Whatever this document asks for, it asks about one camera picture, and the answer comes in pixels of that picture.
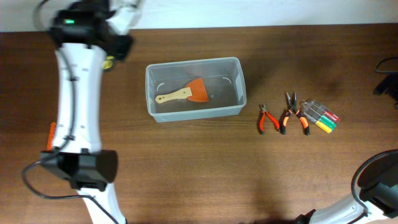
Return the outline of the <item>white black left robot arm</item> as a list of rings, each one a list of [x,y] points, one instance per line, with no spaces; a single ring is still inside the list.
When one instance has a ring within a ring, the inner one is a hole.
[[[104,63],[122,61],[139,1],[74,1],[49,27],[59,71],[58,117],[39,164],[76,191],[93,223],[126,223],[114,181],[118,155],[102,148],[99,113]]]

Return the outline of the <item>orange scraper wooden handle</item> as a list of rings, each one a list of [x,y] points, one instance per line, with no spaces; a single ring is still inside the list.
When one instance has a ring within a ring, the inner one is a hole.
[[[196,78],[173,93],[158,95],[155,98],[156,103],[165,103],[172,100],[188,100],[196,103],[206,103],[209,97],[202,78]]]

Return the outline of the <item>metal file black yellow handle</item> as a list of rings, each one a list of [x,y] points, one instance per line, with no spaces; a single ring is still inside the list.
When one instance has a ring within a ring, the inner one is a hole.
[[[108,55],[106,57],[106,60],[103,62],[103,71],[104,72],[109,72],[113,69],[113,67],[115,66],[115,57],[112,55]]]

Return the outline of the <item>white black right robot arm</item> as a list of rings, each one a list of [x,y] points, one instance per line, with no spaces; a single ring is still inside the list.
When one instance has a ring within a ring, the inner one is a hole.
[[[354,173],[351,194],[333,205],[299,215],[294,223],[369,223],[397,217],[397,150],[372,156]]]

